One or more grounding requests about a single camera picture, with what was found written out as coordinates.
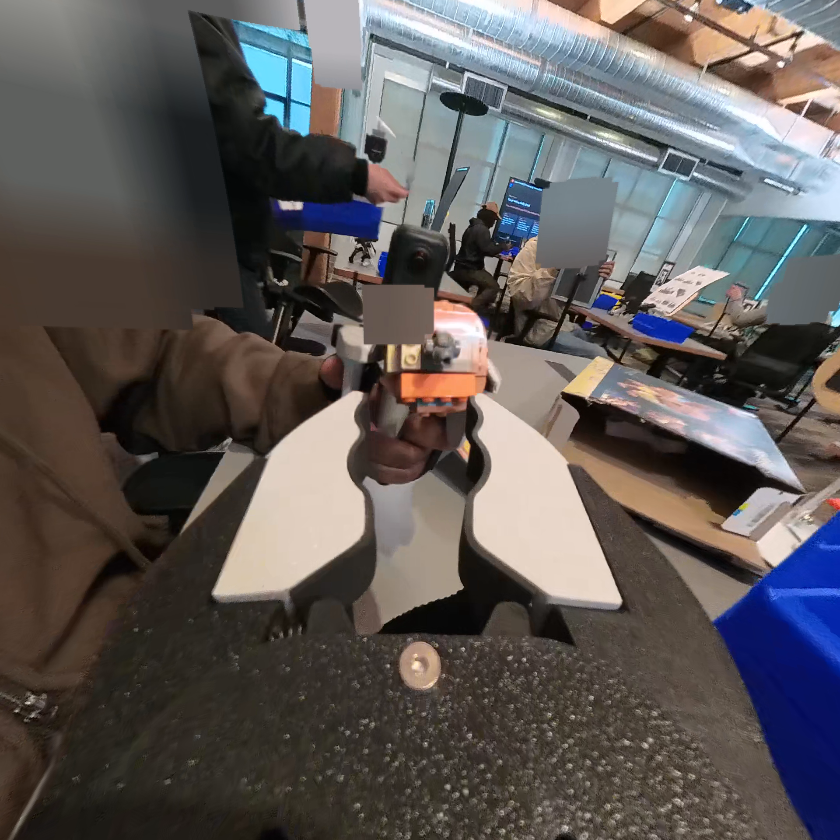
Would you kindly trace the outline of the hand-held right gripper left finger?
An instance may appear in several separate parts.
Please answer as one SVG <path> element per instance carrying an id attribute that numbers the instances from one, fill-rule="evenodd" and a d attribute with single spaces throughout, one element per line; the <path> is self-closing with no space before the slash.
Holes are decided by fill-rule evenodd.
<path id="1" fill-rule="evenodd" d="M 213 588 L 218 603 L 321 599 L 351 606 L 372 583 L 372 500 L 359 456 L 366 396 L 350 392 L 265 459 Z"/>

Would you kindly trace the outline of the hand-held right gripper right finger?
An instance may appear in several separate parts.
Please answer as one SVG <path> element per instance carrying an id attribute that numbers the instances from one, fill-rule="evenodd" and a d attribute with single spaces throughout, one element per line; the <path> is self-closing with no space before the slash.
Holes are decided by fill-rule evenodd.
<path id="1" fill-rule="evenodd" d="M 463 560 L 549 606 L 615 612 L 623 598 L 560 450 L 489 396 L 475 397 Z"/>

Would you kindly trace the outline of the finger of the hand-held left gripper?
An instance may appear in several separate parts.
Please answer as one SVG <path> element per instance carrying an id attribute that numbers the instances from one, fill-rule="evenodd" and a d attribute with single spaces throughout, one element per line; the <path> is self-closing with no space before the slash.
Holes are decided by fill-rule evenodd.
<path id="1" fill-rule="evenodd" d="M 337 357 L 343 374 L 340 395 L 369 393 L 376 386 L 381 396 L 388 393 L 386 380 L 386 343 L 366 343 L 362 326 L 337 326 Z"/>

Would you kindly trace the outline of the small grey toy part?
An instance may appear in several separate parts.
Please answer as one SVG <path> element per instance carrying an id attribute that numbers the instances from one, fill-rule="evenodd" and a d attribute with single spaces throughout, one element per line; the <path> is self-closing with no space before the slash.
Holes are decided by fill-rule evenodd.
<path id="1" fill-rule="evenodd" d="M 452 371 L 460 353 L 460 342 L 451 332 L 435 331 L 421 344 L 419 369 L 426 373 Z"/>

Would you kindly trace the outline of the brown toy brick model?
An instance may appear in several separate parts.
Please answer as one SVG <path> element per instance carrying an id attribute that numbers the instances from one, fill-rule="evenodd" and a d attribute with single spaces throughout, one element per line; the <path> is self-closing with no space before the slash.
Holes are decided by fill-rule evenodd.
<path id="1" fill-rule="evenodd" d="M 396 437 L 410 413 L 442 417 L 448 440 L 454 448 L 466 445 L 467 408 L 477 395 L 498 391 L 501 378 L 489 358 L 485 325 L 468 306 L 437 300 L 434 303 L 435 331 L 452 333 L 461 353 L 453 370 L 426 373 L 419 369 L 421 344 L 389 344 L 386 356 L 388 393 L 380 396 L 377 421 L 385 433 Z"/>

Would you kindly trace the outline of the stack of blue plastic bins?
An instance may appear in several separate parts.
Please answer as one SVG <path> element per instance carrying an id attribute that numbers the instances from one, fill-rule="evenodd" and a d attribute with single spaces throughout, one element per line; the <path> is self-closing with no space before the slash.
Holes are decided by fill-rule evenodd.
<path id="1" fill-rule="evenodd" d="M 715 625 L 807 832 L 838 839 L 838 515 Z"/>

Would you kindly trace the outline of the person's left forearm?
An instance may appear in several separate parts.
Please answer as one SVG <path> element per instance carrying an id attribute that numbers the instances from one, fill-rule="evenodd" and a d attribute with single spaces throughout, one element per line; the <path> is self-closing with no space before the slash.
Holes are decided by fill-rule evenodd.
<path id="1" fill-rule="evenodd" d="M 173 329 L 47 328 L 100 430 L 135 454 L 226 439 L 258 454 L 340 396 L 343 365 L 195 316 Z"/>

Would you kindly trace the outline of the person's left hand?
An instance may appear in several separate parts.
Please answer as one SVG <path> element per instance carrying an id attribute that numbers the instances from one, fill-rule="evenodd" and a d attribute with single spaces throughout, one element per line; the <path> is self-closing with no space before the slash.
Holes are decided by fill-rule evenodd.
<path id="1" fill-rule="evenodd" d="M 308 409 L 303 410 L 299 395 L 299 414 L 313 416 L 341 397 L 342 362 L 335 356 L 314 365 L 299 365 L 305 376 L 298 384 L 299 393 L 308 394 Z M 364 438 L 369 474 L 382 485 L 404 485 L 430 470 L 430 463 L 454 445 L 448 440 L 446 420 L 440 416 L 410 413 L 396 437 L 385 433 L 384 424 L 371 421 Z"/>

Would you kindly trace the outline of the black office chair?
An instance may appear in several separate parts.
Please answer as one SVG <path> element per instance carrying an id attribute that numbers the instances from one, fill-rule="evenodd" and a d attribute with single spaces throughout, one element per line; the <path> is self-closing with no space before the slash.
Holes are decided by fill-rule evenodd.
<path id="1" fill-rule="evenodd" d="M 334 280 L 322 285 L 310 283 L 316 258 L 335 257 L 337 253 L 331 248 L 316 245 L 303 245 L 303 248 L 309 253 L 309 262 L 305 266 L 303 280 L 294 287 L 282 284 L 278 278 L 284 279 L 286 269 L 290 266 L 301 267 L 301 257 L 276 248 L 269 251 L 270 276 L 266 279 L 264 292 L 266 297 L 274 302 L 271 340 L 283 350 L 293 349 L 302 353 L 320 354 L 323 352 L 320 343 L 292 338 L 302 314 L 309 312 L 323 322 L 333 322 L 335 316 L 341 316 L 361 323 L 363 304 L 359 292 L 343 281 Z"/>

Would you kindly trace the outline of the small blue bin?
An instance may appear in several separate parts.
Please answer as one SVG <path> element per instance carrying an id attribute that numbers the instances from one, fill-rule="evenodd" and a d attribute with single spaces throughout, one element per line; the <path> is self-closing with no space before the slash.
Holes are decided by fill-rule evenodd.
<path id="1" fill-rule="evenodd" d="M 635 314 L 632 328 L 650 339 L 672 344 L 685 343 L 694 332 L 690 325 L 643 311 Z"/>
<path id="2" fill-rule="evenodd" d="M 301 203 L 269 201 L 273 218 L 286 230 L 377 240 L 382 208 L 366 201 Z"/>

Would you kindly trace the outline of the black pole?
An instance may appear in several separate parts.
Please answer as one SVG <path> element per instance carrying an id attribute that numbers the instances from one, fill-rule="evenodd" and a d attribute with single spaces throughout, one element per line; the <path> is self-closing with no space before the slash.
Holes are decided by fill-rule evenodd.
<path id="1" fill-rule="evenodd" d="M 437 211 L 432 223 L 432 230 L 441 232 L 445 219 L 452 202 L 455 200 L 460 184 L 466 178 L 462 175 L 456 186 L 451 186 L 455 170 L 455 158 L 457 155 L 460 135 L 462 133 L 466 117 L 484 117 L 488 113 L 488 106 L 481 100 L 465 94 L 461 91 L 444 91 L 440 94 L 440 101 L 444 107 L 457 114 L 454 136 L 450 144 L 448 160 L 445 170 L 444 183 Z"/>

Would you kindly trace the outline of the printed cardboard box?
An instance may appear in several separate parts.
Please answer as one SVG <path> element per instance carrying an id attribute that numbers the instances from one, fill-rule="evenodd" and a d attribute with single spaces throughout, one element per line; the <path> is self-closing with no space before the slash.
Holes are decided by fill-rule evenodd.
<path id="1" fill-rule="evenodd" d="M 756 573 L 772 564 L 753 527 L 725 522 L 757 491 L 783 508 L 804 494 L 757 416 L 607 359 L 563 388 L 540 431 L 626 511 Z"/>

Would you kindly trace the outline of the small white carton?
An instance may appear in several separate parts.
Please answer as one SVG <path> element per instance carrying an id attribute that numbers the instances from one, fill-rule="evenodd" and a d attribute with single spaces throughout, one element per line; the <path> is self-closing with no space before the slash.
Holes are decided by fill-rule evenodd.
<path id="1" fill-rule="evenodd" d="M 801 495 L 769 487 L 756 489 L 721 524 L 724 532 L 758 541 L 793 508 Z"/>

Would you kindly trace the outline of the silver spiral pipes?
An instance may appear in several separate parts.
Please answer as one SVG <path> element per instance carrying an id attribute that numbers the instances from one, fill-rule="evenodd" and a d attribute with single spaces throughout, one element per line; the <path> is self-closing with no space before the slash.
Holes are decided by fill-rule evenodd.
<path id="1" fill-rule="evenodd" d="M 838 133 L 549 2 L 363 2 L 364 26 L 516 90 L 778 172 L 838 162 Z"/>

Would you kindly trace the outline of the white sign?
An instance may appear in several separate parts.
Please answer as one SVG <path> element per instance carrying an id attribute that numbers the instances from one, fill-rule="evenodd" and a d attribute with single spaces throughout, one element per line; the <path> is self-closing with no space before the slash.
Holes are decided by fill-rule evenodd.
<path id="1" fill-rule="evenodd" d="M 671 318 L 681 312 L 709 285 L 728 276 L 727 271 L 696 266 L 672 277 L 652 290 L 639 309 L 660 318 Z"/>

